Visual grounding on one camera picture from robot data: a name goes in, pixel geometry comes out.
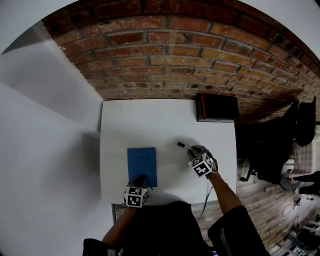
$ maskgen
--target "blue notebook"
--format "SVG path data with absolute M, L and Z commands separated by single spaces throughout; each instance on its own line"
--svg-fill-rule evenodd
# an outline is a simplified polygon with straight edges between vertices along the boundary
M 147 186 L 157 187 L 156 148 L 128 148 L 127 155 L 129 181 L 145 174 Z

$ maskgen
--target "wrist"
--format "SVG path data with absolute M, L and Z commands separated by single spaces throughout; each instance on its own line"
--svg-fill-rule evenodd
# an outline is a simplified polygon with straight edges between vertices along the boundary
M 215 172 L 210 172 L 210 173 L 208 173 L 206 176 L 207 176 L 207 178 L 208 178 L 210 181 L 221 178 L 220 174 L 219 174 L 217 171 L 215 171 Z

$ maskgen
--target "black clothing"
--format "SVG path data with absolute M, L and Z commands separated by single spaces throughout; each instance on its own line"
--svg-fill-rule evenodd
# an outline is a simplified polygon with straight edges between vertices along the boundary
M 208 237 L 219 256 L 269 255 L 244 206 L 220 218 L 209 229 Z M 111 248 L 106 243 L 85 239 L 83 256 L 108 255 L 108 249 Z M 213 255 L 213 249 L 203 240 L 191 205 L 182 201 L 144 206 L 137 211 L 124 235 L 122 249 L 123 256 Z

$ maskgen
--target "white wall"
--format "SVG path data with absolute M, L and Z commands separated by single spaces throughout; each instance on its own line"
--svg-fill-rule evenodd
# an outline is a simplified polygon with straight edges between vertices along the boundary
M 41 22 L 0 55 L 0 82 L 92 130 L 103 99 L 51 39 Z
M 112 225 L 99 133 L 0 82 L 0 252 L 79 256 Z
M 32 25 L 77 0 L 0 0 L 0 54 Z
M 320 7 L 315 0 L 241 0 L 298 36 L 320 59 Z

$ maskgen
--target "white table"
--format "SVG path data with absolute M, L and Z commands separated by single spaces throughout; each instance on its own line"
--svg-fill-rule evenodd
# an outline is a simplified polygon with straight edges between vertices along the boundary
M 205 201 L 211 184 L 188 167 L 187 150 L 177 143 L 203 145 L 218 162 L 218 170 L 236 192 L 237 156 L 233 122 L 197 122 L 196 102 L 188 99 L 104 101 L 101 119 L 100 180 L 102 200 L 122 204 L 128 184 L 128 148 L 156 150 L 158 187 L 150 189 L 147 205 L 176 200 Z M 217 200 L 212 190 L 209 201 Z

